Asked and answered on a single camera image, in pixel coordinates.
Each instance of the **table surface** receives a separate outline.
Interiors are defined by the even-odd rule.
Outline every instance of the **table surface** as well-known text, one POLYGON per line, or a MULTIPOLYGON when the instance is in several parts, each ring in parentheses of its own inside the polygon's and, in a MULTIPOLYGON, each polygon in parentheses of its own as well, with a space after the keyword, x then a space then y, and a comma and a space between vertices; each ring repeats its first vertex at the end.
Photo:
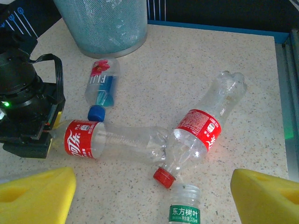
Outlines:
MULTIPOLYGON (((239 224, 230 192, 236 168, 287 178, 274 39, 200 29, 149 25, 148 39, 119 58, 121 79, 106 122, 173 129, 202 98, 220 71, 245 75, 248 92, 229 116, 221 136, 196 169, 178 181, 201 191, 201 223, 239 224)), ((47 53, 64 67, 66 104, 62 119, 86 119, 84 99, 96 59, 82 55, 60 20, 39 39, 31 59, 47 53)), ((35 64, 43 81, 55 82, 54 63, 35 64)), ((67 224, 167 223, 169 191, 153 178, 157 165, 63 156, 24 159, 0 150, 0 176, 69 166, 77 190, 67 224)))

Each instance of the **empty plastic bottle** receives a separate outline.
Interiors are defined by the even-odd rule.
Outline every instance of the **empty plastic bottle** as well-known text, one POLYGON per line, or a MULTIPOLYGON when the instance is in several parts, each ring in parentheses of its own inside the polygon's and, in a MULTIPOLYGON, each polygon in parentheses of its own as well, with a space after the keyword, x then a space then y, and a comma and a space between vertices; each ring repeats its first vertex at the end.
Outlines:
POLYGON ((199 188, 177 183, 171 187, 169 224, 200 224, 199 188))
POLYGON ((85 91, 88 104, 113 106, 120 74, 120 64, 115 58, 102 58, 95 62, 85 91))
POLYGON ((52 146, 69 155, 119 159, 147 164, 165 160, 167 130, 162 127, 120 127, 96 121, 67 120, 51 131, 52 146))
POLYGON ((154 178, 169 188, 183 167, 198 163, 216 141, 228 115, 246 90, 243 74, 222 72, 169 136, 165 149, 167 158, 154 178))

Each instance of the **metal frame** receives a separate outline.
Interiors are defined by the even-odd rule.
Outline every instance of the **metal frame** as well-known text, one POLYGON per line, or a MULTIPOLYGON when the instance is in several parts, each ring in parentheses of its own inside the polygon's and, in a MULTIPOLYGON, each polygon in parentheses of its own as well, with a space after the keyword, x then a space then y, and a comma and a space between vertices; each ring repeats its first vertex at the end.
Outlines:
POLYGON ((289 179, 299 182, 299 34, 275 44, 289 179))

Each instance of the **blue edge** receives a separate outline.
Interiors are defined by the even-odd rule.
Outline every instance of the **blue edge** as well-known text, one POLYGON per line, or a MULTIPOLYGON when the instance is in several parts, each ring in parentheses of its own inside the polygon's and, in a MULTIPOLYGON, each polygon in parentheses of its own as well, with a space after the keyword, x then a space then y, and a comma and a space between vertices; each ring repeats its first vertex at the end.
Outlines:
POLYGON ((282 33, 282 32, 263 31, 263 30, 255 30, 255 29, 230 28, 230 27, 218 27, 218 26, 199 25, 199 24, 182 23, 182 22, 148 20, 148 24, 171 26, 171 27, 184 27, 184 28, 193 28, 193 29, 205 29, 205 30, 214 30, 214 31, 225 31, 225 32, 241 33, 241 34, 256 34, 256 35, 264 35, 264 36, 273 36, 275 43, 284 43, 289 36, 289 33, 282 33))

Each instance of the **bottle cap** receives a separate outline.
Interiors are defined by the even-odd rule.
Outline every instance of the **bottle cap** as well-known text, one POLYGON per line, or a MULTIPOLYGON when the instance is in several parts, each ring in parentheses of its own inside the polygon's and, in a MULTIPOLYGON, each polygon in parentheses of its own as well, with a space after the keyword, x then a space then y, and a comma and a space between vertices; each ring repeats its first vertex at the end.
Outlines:
POLYGON ((154 179, 167 189, 170 188, 172 183, 176 180, 173 175, 161 167, 155 172, 154 179))
POLYGON ((87 118, 90 121, 103 122, 105 118, 106 110, 99 105, 93 105, 90 107, 87 118))

